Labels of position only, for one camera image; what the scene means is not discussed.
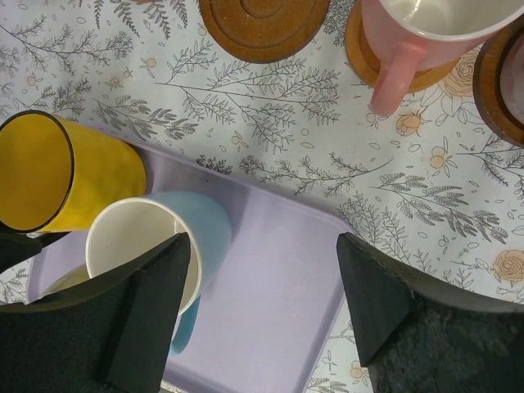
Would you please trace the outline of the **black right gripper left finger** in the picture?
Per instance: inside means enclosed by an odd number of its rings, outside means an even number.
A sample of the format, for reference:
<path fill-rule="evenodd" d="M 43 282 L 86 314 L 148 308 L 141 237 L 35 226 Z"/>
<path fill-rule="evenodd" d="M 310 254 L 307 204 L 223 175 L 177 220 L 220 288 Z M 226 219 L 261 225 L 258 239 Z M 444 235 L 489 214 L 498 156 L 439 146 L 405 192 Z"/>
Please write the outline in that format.
<path fill-rule="evenodd" d="M 32 303 L 1 308 L 3 392 L 157 392 L 181 305 L 190 239 Z"/>

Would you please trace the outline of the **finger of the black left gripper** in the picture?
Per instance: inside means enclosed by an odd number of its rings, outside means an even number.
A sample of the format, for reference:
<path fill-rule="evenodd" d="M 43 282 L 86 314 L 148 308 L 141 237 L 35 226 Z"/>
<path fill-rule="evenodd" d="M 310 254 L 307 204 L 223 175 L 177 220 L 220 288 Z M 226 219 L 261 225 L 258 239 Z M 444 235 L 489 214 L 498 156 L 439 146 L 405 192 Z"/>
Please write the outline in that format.
<path fill-rule="evenodd" d="M 37 237 L 24 234 L 1 233 L 1 272 L 24 262 L 37 254 L 46 246 L 57 241 L 56 233 L 44 233 Z"/>

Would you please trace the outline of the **yellow mug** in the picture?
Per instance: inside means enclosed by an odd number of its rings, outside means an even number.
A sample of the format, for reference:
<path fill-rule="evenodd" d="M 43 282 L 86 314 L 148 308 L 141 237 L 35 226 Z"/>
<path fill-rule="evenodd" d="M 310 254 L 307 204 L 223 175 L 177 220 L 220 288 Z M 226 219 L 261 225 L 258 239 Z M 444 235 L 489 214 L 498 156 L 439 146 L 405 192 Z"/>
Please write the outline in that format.
<path fill-rule="evenodd" d="M 146 188 L 141 158 L 117 138 L 43 111 L 1 125 L 1 224 L 15 233 L 86 230 Z"/>

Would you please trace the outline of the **pink mug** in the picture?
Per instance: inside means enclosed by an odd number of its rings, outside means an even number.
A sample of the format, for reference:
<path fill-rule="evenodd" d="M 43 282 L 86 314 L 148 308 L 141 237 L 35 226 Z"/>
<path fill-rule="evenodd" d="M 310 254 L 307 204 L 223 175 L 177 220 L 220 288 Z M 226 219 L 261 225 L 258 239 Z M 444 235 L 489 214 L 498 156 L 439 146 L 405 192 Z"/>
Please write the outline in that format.
<path fill-rule="evenodd" d="M 523 1 L 363 1 L 365 38 L 380 61 L 371 110 L 390 116 L 419 71 L 447 64 L 523 14 Z"/>

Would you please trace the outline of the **purple mug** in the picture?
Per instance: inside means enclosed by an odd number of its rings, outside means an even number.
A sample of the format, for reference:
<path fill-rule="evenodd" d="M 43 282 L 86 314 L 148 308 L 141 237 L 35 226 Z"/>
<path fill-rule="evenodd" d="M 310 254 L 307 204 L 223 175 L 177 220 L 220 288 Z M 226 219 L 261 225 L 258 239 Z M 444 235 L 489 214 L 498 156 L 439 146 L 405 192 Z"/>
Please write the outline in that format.
<path fill-rule="evenodd" d="M 523 128 L 523 31 L 519 31 L 508 45 L 499 86 L 509 114 Z"/>

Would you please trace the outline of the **dark brown coaster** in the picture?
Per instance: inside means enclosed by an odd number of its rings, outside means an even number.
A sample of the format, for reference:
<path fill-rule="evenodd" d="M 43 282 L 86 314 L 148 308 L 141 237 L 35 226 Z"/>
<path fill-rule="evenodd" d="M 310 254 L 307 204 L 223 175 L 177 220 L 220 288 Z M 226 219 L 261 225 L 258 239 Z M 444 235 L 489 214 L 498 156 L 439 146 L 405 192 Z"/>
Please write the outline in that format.
<path fill-rule="evenodd" d="M 523 124 L 509 112 L 500 91 L 503 61 L 509 45 L 521 31 L 503 29 L 484 43 L 475 63 L 473 96 L 477 111 L 490 130 L 505 142 L 523 148 Z"/>
<path fill-rule="evenodd" d="M 306 46 L 320 29 L 329 0 L 201 0 L 204 24 L 222 49 L 242 61 L 270 63 Z"/>

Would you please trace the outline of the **cream white mug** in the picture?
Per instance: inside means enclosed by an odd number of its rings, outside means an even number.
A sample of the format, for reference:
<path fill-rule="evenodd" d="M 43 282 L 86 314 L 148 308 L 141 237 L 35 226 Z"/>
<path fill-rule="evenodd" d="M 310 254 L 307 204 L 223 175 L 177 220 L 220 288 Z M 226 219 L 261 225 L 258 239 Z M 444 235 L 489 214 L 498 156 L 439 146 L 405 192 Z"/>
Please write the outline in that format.
<path fill-rule="evenodd" d="M 69 271 L 63 277 L 57 279 L 50 287 L 48 287 L 40 296 L 40 299 L 52 293 L 62 291 L 69 287 L 74 287 L 82 282 L 89 280 L 86 266 L 80 265 L 75 269 Z"/>

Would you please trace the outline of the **light wooden coaster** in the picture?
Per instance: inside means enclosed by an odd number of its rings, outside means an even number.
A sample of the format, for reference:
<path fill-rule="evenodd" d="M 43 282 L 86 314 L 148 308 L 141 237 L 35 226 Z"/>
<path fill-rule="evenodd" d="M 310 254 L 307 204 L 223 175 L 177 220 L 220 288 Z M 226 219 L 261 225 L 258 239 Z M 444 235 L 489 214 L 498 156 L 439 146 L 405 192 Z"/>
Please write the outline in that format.
<path fill-rule="evenodd" d="M 375 87 L 381 63 L 365 38 L 359 2 L 350 12 L 345 31 L 345 50 L 348 62 L 357 76 L 368 86 Z M 436 84 L 459 62 L 456 58 L 445 65 L 418 71 L 409 86 L 408 93 L 415 93 Z"/>

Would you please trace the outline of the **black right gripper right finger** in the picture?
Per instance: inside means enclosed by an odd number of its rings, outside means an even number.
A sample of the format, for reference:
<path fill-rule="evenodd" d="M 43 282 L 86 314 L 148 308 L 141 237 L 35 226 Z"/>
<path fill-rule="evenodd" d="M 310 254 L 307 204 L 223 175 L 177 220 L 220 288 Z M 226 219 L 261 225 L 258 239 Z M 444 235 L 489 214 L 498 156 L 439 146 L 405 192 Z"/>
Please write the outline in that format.
<path fill-rule="evenodd" d="M 461 289 L 352 233 L 337 239 L 361 366 L 375 392 L 521 392 L 523 307 Z"/>

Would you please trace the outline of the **lavender tray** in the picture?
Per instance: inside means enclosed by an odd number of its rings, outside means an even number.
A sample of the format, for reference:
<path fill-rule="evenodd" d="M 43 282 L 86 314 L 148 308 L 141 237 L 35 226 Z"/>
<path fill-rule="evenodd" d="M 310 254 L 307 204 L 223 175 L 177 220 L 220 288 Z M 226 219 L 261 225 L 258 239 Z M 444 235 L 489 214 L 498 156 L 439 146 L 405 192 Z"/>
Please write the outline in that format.
<path fill-rule="evenodd" d="M 233 241 L 204 290 L 186 349 L 163 387 L 187 392 L 303 392 L 345 295 L 333 215 L 164 152 L 139 151 L 151 192 L 206 194 L 228 211 Z"/>

